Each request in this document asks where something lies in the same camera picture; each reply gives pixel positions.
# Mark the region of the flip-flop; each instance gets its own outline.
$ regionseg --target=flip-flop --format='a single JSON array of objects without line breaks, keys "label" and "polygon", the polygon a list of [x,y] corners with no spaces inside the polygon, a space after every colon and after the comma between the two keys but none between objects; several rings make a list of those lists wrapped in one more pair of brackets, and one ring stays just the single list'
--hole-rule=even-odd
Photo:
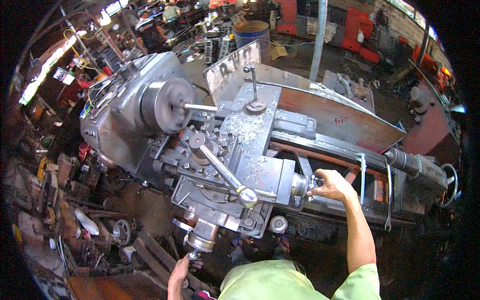
[{"label": "flip-flop", "polygon": [[234,238],[232,240],[232,244],[235,246],[235,249],[239,247],[240,249],[243,250],[243,246],[240,244],[241,241],[243,241],[241,238]]},{"label": "flip-flop", "polygon": [[278,245],[283,244],[287,249],[290,249],[289,246],[287,246],[283,241],[282,238],[285,238],[285,240],[288,242],[288,237],[286,235],[281,234],[280,239],[278,240]]}]

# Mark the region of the man's right hand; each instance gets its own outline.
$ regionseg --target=man's right hand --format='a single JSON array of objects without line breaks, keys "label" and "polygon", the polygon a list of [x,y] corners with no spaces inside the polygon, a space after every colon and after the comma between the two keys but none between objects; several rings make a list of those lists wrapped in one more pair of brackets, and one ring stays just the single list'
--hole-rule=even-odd
[{"label": "man's right hand", "polygon": [[307,191],[307,196],[319,195],[330,199],[339,199],[343,202],[347,199],[358,199],[357,192],[351,184],[336,170],[318,169],[315,174],[324,180],[324,184]]}]

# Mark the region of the lathe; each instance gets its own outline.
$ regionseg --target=lathe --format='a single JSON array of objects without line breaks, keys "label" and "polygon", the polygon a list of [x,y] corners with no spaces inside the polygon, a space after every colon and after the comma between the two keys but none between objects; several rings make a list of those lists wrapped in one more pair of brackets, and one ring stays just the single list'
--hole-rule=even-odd
[{"label": "lathe", "polygon": [[[252,82],[234,101],[209,107],[199,105],[174,53],[149,55],[92,86],[81,116],[81,134],[103,172],[118,166],[145,187],[171,187],[171,202],[194,224],[174,220],[187,231],[192,258],[214,249],[220,227],[262,238],[274,206],[345,217],[340,201],[305,196],[321,184],[316,168],[343,172],[370,225],[387,231],[414,224],[456,184],[456,174],[447,178],[444,170],[450,165],[319,134],[316,119],[278,108],[281,86],[257,83],[254,64],[242,68]],[[284,223],[277,217],[270,228],[281,231]]]}]

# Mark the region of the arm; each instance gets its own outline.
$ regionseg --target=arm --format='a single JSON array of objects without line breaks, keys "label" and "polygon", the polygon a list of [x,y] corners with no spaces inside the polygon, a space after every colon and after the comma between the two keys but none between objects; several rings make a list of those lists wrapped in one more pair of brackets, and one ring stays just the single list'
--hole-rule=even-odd
[{"label": "arm", "polygon": [[318,169],[315,173],[324,179],[321,187],[313,188],[307,195],[320,195],[343,202],[347,211],[347,265],[352,273],[365,264],[376,264],[375,243],[361,210],[357,192],[335,170]]},{"label": "arm", "polygon": [[168,300],[183,300],[181,295],[181,287],[188,273],[188,263],[190,259],[188,254],[180,259],[175,268],[173,268],[170,279],[168,280]]},{"label": "arm", "polygon": [[165,38],[165,34],[163,33],[163,29],[160,27],[160,25],[156,26],[156,30],[158,31],[158,33],[160,33],[160,35],[163,37],[164,40],[167,39]]}]

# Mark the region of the foot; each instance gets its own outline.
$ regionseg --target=foot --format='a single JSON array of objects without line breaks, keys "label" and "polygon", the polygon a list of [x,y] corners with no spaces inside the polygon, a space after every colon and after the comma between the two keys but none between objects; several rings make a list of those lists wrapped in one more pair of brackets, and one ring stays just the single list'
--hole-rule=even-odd
[{"label": "foot", "polygon": [[290,253],[290,243],[288,242],[287,236],[281,234],[277,239],[276,239],[277,245],[282,249],[283,252],[285,253]]},{"label": "foot", "polygon": [[240,248],[243,250],[243,240],[241,238],[233,239],[232,244],[235,246],[235,249]]}]

